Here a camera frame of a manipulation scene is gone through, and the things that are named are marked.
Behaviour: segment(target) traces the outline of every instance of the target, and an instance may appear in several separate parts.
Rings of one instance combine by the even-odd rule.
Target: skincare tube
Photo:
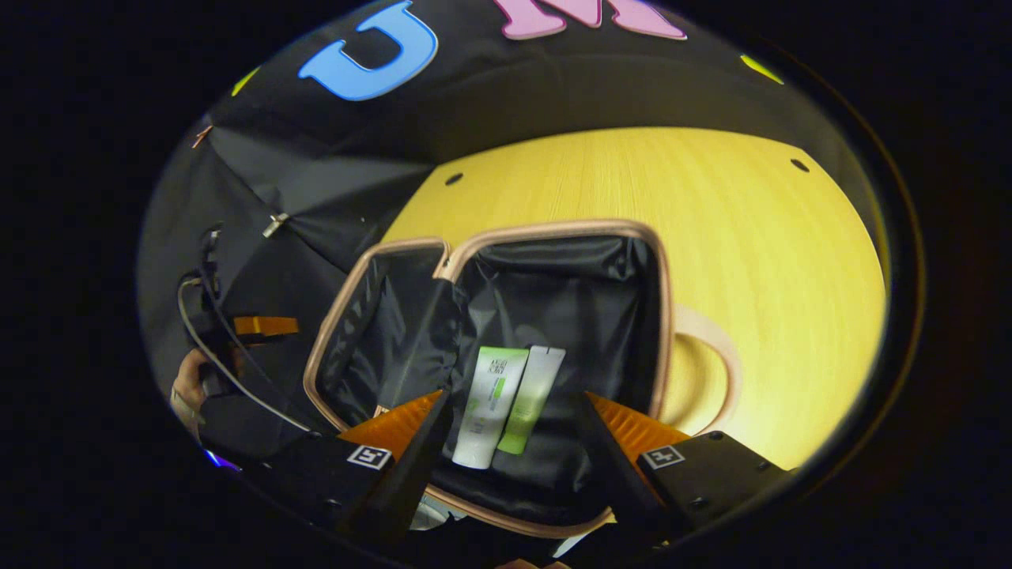
[[[451,459],[454,463],[475,469],[492,466],[492,455],[526,361],[526,349],[482,346],[478,350],[468,407]]]
[[[531,346],[527,356],[527,368],[516,392],[513,411],[506,421],[506,432],[499,441],[498,449],[511,455],[523,453],[530,431],[544,408],[544,401],[552,391],[559,367],[566,357],[566,350],[558,347]]]

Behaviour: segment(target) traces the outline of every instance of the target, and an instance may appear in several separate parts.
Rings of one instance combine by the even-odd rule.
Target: light wood surface
[[[672,128],[526,141],[437,167],[384,241],[437,236],[456,246],[489,229],[592,218],[652,226],[673,300],[736,341],[744,390],[726,430],[784,469],[811,457],[865,381],[886,291],[860,219],[804,151]],[[695,432],[720,408],[724,368],[681,338],[673,363],[662,416]]]

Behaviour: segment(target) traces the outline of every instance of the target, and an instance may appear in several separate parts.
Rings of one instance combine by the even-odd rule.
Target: blue letter u
[[[365,69],[341,51],[345,42],[340,39],[306,62],[299,77],[316,79],[342,99],[361,101],[389,93],[418,75],[435,57],[439,43],[429,26],[408,13],[411,1],[405,0],[389,6],[355,28],[361,32],[374,27],[397,42],[401,53],[394,61]]]

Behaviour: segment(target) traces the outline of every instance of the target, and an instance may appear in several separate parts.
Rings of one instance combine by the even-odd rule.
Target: white cable
[[[203,354],[207,357],[207,359],[210,360],[210,362],[214,363],[216,368],[218,368],[218,371],[224,374],[225,377],[228,378],[230,382],[232,382],[232,385],[239,388],[239,391],[243,392],[246,395],[246,397],[249,397],[264,409],[270,411],[271,413],[277,415],[278,417],[284,419],[285,421],[288,421],[289,423],[291,423],[292,426],[296,426],[302,430],[305,430],[306,432],[309,432],[311,429],[308,426],[300,423],[299,421],[292,419],[291,417],[288,417],[287,415],[278,411],[277,409],[274,409],[270,405],[261,401],[260,398],[250,393],[249,390],[247,390],[246,387],[243,386],[243,384],[239,383],[239,380],[237,380],[236,377],[233,376],[231,372],[229,372],[229,369],[226,368],[224,363],[222,363],[222,360],[220,360],[218,356],[216,356],[215,353],[210,351],[210,348],[208,348],[206,344],[204,344],[203,341],[200,340],[200,337],[197,335],[196,330],[193,329],[193,324],[190,323],[189,315],[186,313],[186,306],[183,304],[183,289],[185,289],[186,287],[193,287],[199,283],[200,283],[199,278],[191,278],[190,280],[181,282],[179,284],[179,289],[176,291],[176,301],[179,303],[179,316],[182,317],[183,325],[186,326],[186,331],[189,333],[190,337],[193,338],[193,341],[196,343],[197,348],[199,348],[200,351],[203,352]]]

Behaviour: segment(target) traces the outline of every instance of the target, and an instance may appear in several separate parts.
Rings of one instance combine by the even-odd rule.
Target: white tube
[[[489,346],[479,349],[468,407],[451,459],[454,463],[474,469],[492,466],[492,455],[526,362],[526,349]]]
[[[527,445],[530,431],[544,408],[544,401],[556,382],[556,374],[563,364],[566,350],[559,347],[535,345],[530,347],[527,368],[516,392],[516,401],[506,421],[506,431],[496,446],[503,453],[520,455]]]

